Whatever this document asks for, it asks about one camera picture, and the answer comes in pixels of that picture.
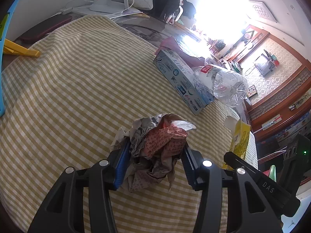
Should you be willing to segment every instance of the yellow plastic stand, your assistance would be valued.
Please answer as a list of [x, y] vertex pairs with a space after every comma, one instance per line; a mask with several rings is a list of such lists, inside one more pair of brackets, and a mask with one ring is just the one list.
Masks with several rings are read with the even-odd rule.
[[3, 47], [4, 54], [14, 54], [14, 55], [23, 55], [23, 56], [30, 56], [38, 58], [40, 56], [39, 51], [29, 50], [25, 47], [22, 47], [8, 39], [4, 40], [4, 47]]

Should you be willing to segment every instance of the cardboard box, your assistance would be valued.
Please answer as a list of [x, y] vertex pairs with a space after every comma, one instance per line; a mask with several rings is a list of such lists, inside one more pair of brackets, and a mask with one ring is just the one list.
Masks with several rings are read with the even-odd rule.
[[168, 79], [195, 115], [214, 101], [209, 89], [202, 84], [192, 69], [175, 51], [160, 50], [153, 63]]

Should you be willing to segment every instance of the wooden cabinet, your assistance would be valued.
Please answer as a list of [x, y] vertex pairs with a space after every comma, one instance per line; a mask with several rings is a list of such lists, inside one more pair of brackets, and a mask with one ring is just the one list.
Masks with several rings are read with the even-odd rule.
[[234, 60], [241, 63], [270, 35], [269, 32], [253, 25], [249, 25], [245, 30], [246, 32], [254, 31], [251, 41], [247, 45], [243, 41], [237, 42], [236, 47], [230, 51], [231, 58], [228, 61]]
[[273, 35], [270, 35], [269, 38], [289, 51], [302, 65], [277, 89], [248, 108], [248, 115], [251, 119], [253, 131], [262, 128], [263, 123], [278, 114], [281, 116], [280, 122], [255, 134], [257, 142], [263, 141], [287, 128], [311, 109], [311, 98], [305, 101], [299, 108], [289, 109], [291, 105], [305, 95], [311, 88], [311, 63], [284, 41]]

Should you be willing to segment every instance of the patterned wallpaper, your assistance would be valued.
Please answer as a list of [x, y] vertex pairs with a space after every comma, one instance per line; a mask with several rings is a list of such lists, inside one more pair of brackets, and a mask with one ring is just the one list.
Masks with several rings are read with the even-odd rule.
[[[251, 67], [253, 66], [253, 62], [262, 53], [265, 53], [264, 49], [274, 54], [280, 64], [275, 67], [272, 72], [269, 72], [263, 77], [257, 68], [251, 71]], [[250, 98], [251, 103], [255, 104], [271, 93], [287, 78], [289, 78], [290, 75], [292, 75], [293, 72], [295, 72], [300, 66], [301, 63], [299, 60], [296, 59], [290, 52], [278, 43], [274, 42], [272, 39], [267, 38], [248, 58], [241, 63], [241, 67], [243, 68], [242, 74], [247, 79], [248, 86], [250, 87], [251, 85], [255, 85], [258, 93]]]
[[311, 71], [305, 67], [296, 77], [286, 86], [284, 86], [277, 94], [270, 97], [264, 103], [260, 104], [257, 108], [249, 112], [250, 120], [261, 116], [268, 110], [272, 109], [274, 106], [279, 104], [282, 100], [292, 94], [299, 86], [304, 83], [311, 76]]

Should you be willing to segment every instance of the ceiling vent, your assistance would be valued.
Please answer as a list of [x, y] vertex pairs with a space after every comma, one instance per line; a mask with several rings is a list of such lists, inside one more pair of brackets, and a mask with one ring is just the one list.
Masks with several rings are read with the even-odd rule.
[[277, 23], [276, 19], [263, 2], [250, 1], [247, 15], [251, 19], [263, 18]]

